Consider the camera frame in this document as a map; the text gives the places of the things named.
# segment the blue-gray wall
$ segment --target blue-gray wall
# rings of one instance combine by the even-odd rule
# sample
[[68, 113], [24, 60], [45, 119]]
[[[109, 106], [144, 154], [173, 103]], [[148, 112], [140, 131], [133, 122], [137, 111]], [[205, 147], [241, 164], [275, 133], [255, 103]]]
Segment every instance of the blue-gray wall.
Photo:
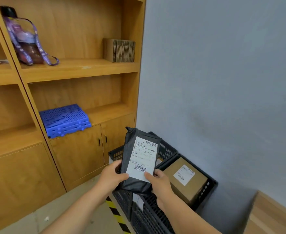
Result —
[[220, 231], [257, 189], [286, 206], [286, 0], [147, 0], [137, 127], [219, 181]]

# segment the person's left hand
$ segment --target person's left hand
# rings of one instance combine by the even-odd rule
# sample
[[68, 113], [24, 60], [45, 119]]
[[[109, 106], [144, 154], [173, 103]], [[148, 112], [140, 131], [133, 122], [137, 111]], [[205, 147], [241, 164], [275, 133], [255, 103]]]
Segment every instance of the person's left hand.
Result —
[[96, 186], [98, 186], [98, 189], [100, 189], [104, 195], [108, 195], [118, 186], [120, 182], [129, 178], [127, 173], [116, 173], [116, 169], [121, 163], [121, 160], [116, 160], [102, 170]]

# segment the hand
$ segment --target hand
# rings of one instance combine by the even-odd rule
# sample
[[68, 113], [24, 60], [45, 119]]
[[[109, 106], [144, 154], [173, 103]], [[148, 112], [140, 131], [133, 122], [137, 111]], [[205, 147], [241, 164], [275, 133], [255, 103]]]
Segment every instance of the hand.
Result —
[[101, 176], [96, 186], [100, 191], [102, 191], [104, 196], [109, 195], [109, 193], [112, 192], [120, 182], [129, 178], [127, 173], [116, 173], [116, 170], [121, 163], [121, 160], [116, 160], [102, 170]]
[[159, 169], [155, 169], [154, 176], [152, 176], [148, 172], [145, 172], [144, 176], [152, 184], [153, 193], [157, 196], [158, 207], [163, 212], [165, 212], [164, 208], [165, 200], [168, 200], [168, 198], [170, 198], [171, 195], [174, 195], [171, 189], [169, 177]]

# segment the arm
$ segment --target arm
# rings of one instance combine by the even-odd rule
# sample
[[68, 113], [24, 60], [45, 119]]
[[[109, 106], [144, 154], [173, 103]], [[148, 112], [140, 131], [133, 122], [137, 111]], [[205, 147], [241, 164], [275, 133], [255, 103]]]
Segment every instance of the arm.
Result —
[[176, 234], [220, 234], [173, 193], [169, 178], [161, 170], [156, 169], [155, 174], [152, 176], [145, 172], [144, 175], [152, 184], [158, 207], [165, 213]]
[[54, 223], [48, 226], [42, 234], [79, 234], [83, 233], [96, 208], [104, 202], [120, 182], [129, 178], [126, 173], [116, 174], [115, 169], [121, 160], [113, 162], [103, 169], [95, 186], [79, 198]]

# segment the tile floor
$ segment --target tile floor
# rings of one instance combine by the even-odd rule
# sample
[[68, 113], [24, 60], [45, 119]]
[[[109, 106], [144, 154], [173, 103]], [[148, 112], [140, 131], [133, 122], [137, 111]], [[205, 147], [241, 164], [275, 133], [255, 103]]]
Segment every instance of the tile floor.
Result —
[[[0, 234], [37, 234], [40, 233], [44, 228], [51, 224], [57, 217], [59, 217], [71, 204], [73, 204], [79, 197], [92, 188], [92, 186], [97, 182], [99, 176], [85, 182], [84, 184], [76, 187], [70, 192], [64, 194], [63, 196], [55, 199], [54, 201], [46, 204], [45, 206], [37, 209], [35, 212], [27, 215], [16, 223], [2, 229]], [[119, 213], [123, 216], [124, 221], [131, 233], [133, 228], [122, 212], [117, 201], [110, 195], [111, 200], [117, 207]], [[120, 228], [117, 220], [112, 214], [110, 208], [106, 203], [103, 203], [94, 213], [91, 218], [90, 224], [88, 225], [84, 234], [124, 234]]]

